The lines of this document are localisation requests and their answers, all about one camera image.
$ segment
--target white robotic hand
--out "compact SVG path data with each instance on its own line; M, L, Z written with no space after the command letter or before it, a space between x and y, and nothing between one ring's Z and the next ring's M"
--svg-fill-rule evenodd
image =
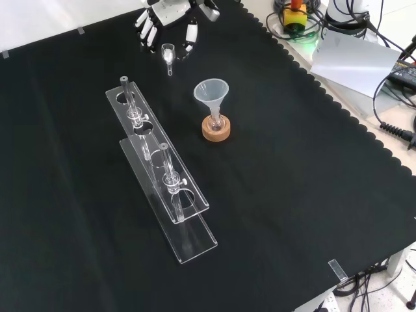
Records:
M146 51L156 52L161 31L173 22L185 19L193 8L198 7L210 20L220 16L218 7L211 0L141 0L147 9L135 23L137 37ZM179 60L186 59L194 49L198 37L198 23L195 18L188 19L188 29L183 51L178 51Z

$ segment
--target table leg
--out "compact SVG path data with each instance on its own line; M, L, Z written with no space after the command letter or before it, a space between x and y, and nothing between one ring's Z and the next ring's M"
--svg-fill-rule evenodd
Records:
M387 273L392 278L396 276L402 269L406 258L410 252L410 246L403 249L402 251L395 253L390 257L389 266L387 267Z
M416 291L413 294L413 297L411 297L411 300L406 303L406 307L408 307L409 310L414 310L416 307Z

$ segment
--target acrylic test tube rack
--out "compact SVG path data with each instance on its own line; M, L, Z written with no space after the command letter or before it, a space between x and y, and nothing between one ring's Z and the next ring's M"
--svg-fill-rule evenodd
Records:
M126 76L106 92L127 138L120 145L177 260L185 263L217 246L201 216L209 208L135 83Z

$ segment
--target black tablecloth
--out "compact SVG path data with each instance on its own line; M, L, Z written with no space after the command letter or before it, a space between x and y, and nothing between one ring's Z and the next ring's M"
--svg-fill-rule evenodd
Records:
M0 311L290 311L416 241L416 182L232 0L166 76L138 12L0 60ZM179 44L186 23L166 32ZM105 91L135 81L211 208L218 247L180 265L119 146ZM231 136L192 91L229 83Z

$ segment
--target round wooden stand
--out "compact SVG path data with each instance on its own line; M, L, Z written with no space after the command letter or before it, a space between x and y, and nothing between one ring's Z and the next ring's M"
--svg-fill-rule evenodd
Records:
M202 122L202 135L211 142L221 142L224 141L231 131L231 124L229 122L229 119L225 117L224 115L221 115L226 122L226 126L219 130L214 131L208 127L208 119L210 116L205 117L205 119Z

